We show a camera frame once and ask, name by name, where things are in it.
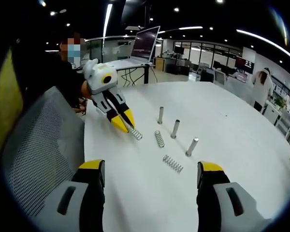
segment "laptop screen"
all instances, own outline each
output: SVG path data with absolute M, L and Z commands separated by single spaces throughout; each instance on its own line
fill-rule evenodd
M 150 61 L 160 27 L 141 31 L 136 34 L 131 56 Z

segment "metal cylinder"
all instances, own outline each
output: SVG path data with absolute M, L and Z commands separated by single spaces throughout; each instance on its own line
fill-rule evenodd
M 163 107 L 160 107 L 159 110 L 159 119 L 158 119 L 158 123 L 162 124 L 162 116 L 163 116 Z
M 192 151 L 194 150 L 196 144 L 198 143 L 199 139 L 198 138 L 194 138 L 192 140 L 192 143 L 190 145 L 190 147 L 188 148 L 188 151 L 186 151 L 186 156 L 190 157 L 192 155 Z
M 179 127 L 179 122 L 180 121 L 178 119 L 175 120 L 174 129 L 173 129 L 173 132 L 171 134 L 171 138 L 172 139 L 176 138 L 176 133 L 177 133 L 177 130 L 178 130 L 178 127 Z

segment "ceiling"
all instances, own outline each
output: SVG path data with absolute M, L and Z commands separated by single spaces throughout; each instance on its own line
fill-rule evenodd
M 86 38 L 103 35 L 104 20 L 108 4 L 113 4 L 107 36 L 135 35 L 137 31 L 125 30 L 127 26 L 153 27 L 171 30 L 161 34 L 173 40 L 199 40 L 236 47 L 254 46 L 254 50 L 268 57 L 290 72 L 290 57 L 272 45 L 259 39 L 240 34 L 242 29 L 262 36 L 290 52 L 290 0 L 45 0 L 43 23 L 48 27 L 43 35 L 47 50 L 58 49 L 62 34 L 75 30 Z M 276 9 L 287 28 L 288 45 L 277 26 L 271 9 Z M 203 29 L 178 30 L 181 27 L 202 26 Z

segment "table leg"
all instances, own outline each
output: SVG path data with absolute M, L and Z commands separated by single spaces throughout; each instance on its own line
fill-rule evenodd
M 144 67 L 144 84 L 148 84 L 149 66 Z

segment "glass wall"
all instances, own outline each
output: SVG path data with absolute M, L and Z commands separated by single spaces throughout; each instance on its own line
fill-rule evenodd
M 189 59 L 190 45 L 191 43 L 189 42 L 182 42 L 182 48 L 184 48 L 184 54 L 182 55 L 182 59 Z
M 194 65 L 200 62 L 209 67 L 213 67 L 214 63 L 220 63 L 235 69 L 235 58 L 242 56 L 243 53 L 240 48 L 228 48 L 213 43 L 174 42 L 175 46 L 185 49 L 182 58 L 189 59 Z
M 214 50 L 214 62 L 219 62 L 222 65 L 227 66 L 229 56 L 229 49 L 227 47 L 215 45 Z
M 163 41 L 157 40 L 155 50 L 154 50 L 155 57 L 162 57 L 162 47 L 163 47 Z
M 208 64 L 209 67 L 212 66 L 212 60 L 213 60 L 213 51 L 214 51 L 214 45 L 203 43 L 202 44 L 202 50 L 201 50 L 201 60 L 200 63 Z
M 134 45 L 134 36 L 118 36 L 87 41 L 87 52 L 90 59 L 109 62 L 129 58 Z
M 199 64 L 201 54 L 201 43 L 191 43 L 190 58 L 192 64 Z

